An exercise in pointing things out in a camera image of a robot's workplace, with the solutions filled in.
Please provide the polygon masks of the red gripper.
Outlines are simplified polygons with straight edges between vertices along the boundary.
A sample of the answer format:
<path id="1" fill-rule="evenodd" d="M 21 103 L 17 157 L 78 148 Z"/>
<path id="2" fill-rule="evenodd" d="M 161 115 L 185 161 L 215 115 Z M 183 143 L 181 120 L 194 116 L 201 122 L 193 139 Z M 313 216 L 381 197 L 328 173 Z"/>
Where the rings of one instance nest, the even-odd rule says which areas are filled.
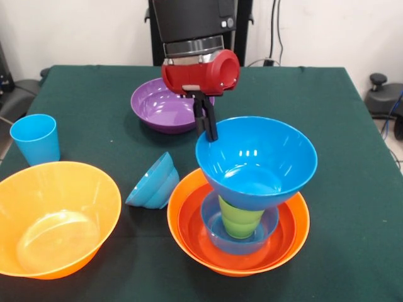
<path id="1" fill-rule="evenodd" d="M 162 78 L 169 90 L 182 95 L 196 91 L 193 93 L 196 132 L 200 136 L 206 131 L 209 142 L 218 140 L 218 133 L 214 107 L 208 96 L 221 96 L 224 91 L 233 90 L 239 75 L 237 55 L 227 49 L 207 55 L 166 59 L 162 65 Z"/>

